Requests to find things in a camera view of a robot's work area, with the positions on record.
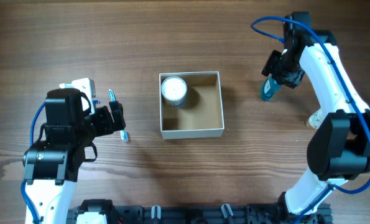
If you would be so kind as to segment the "blue mouthwash bottle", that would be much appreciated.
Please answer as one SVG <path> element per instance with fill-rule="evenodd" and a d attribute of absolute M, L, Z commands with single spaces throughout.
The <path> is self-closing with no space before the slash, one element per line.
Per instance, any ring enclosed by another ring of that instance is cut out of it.
<path fill-rule="evenodd" d="M 278 84 L 272 77 L 268 77 L 261 88 L 261 99 L 269 101 L 273 97 L 274 93 L 280 88 L 280 84 Z"/>

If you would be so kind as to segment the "white leaf-print cream tube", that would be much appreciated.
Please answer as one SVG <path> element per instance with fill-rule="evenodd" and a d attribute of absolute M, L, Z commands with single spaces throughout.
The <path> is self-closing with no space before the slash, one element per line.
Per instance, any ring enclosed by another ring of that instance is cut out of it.
<path fill-rule="evenodd" d="M 314 112 L 307 120 L 307 127 L 313 130 L 317 130 L 324 120 L 321 108 Z"/>

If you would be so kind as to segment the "white round jar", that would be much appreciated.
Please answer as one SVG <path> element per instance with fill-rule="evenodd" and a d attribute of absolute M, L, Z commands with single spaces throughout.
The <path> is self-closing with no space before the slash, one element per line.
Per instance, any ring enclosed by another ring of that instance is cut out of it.
<path fill-rule="evenodd" d="M 168 77 L 161 84 L 161 94 L 165 103 L 174 108 L 185 104 L 187 90 L 186 82 L 180 77 Z"/>

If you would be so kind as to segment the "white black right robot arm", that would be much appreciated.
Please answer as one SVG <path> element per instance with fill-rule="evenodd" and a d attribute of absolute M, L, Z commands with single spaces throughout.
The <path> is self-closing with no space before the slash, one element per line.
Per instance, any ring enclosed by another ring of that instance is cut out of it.
<path fill-rule="evenodd" d="M 280 87 L 295 88 L 308 77 L 320 105 L 307 147 L 308 167 L 281 198 L 283 219 L 298 221 L 361 174 L 368 173 L 369 179 L 353 193 L 370 187 L 370 107 L 351 83 L 332 32 L 312 29 L 307 12 L 293 12 L 281 21 L 284 49 L 273 51 L 262 70 L 261 98 L 267 101 Z"/>

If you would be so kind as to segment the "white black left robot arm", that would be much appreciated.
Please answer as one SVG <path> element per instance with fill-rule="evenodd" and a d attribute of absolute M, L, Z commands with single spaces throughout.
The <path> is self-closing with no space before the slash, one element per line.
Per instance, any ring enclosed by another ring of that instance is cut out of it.
<path fill-rule="evenodd" d="M 47 93 L 47 120 L 22 159 L 26 223 L 65 223 L 79 169 L 82 163 L 96 160 L 87 158 L 85 149 L 96 151 L 95 138 L 126 127 L 120 102 L 110 101 L 96 109 L 92 105 L 92 100 L 75 88 Z"/>

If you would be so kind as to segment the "white cardboard box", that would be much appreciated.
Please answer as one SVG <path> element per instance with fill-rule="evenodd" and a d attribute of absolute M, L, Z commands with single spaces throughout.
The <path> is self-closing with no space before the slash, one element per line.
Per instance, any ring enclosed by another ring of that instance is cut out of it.
<path fill-rule="evenodd" d="M 161 94 L 161 84 L 168 77 L 180 77 L 187 84 L 185 104 L 179 108 L 167 105 Z M 222 135 L 224 113 L 219 72 L 161 73 L 159 95 L 160 132 L 163 139 L 213 138 Z"/>

